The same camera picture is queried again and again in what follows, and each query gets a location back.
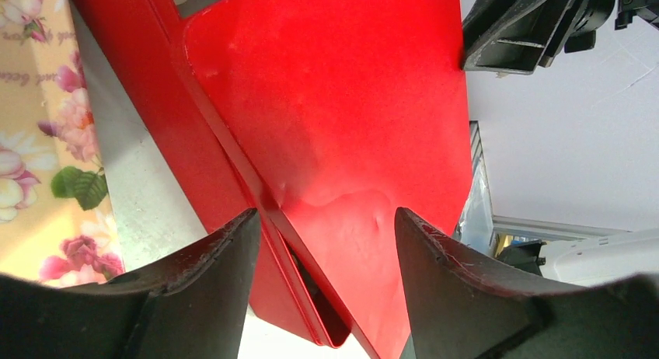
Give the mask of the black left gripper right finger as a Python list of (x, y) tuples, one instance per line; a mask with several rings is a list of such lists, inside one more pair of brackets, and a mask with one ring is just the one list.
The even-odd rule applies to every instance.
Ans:
[(461, 244), (410, 209), (396, 248), (418, 358), (656, 358), (658, 277), (552, 281)]

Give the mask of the red chocolate box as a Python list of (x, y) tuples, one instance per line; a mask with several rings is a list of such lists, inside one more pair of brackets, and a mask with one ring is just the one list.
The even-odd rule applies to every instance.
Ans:
[[(219, 0), (72, 0), (208, 232), (252, 203), (246, 181), (203, 117), (186, 66), (188, 19)], [(350, 329), (314, 285), (269, 218), (250, 303), (255, 314), (301, 338), (340, 347)]]

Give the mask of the red box lid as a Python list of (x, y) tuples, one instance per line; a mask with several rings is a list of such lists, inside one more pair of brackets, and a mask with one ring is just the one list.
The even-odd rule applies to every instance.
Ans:
[(451, 234), (472, 181), (459, 0), (220, 0), (187, 62), (253, 200), (373, 358), (410, 334), (394, 234)]

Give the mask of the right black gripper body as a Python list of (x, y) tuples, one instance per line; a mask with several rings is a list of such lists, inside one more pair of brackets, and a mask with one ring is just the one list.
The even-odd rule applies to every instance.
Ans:
[(464, 71), (530, 75), (589, 51), (616, 0), (475, 0), (463, 19)]

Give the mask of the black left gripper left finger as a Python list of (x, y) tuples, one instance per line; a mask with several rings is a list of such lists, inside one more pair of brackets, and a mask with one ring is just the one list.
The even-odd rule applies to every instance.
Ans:
[(1, 278), (3, 358), (235, 358), (260, 249), (254, 209), (105, 284)]

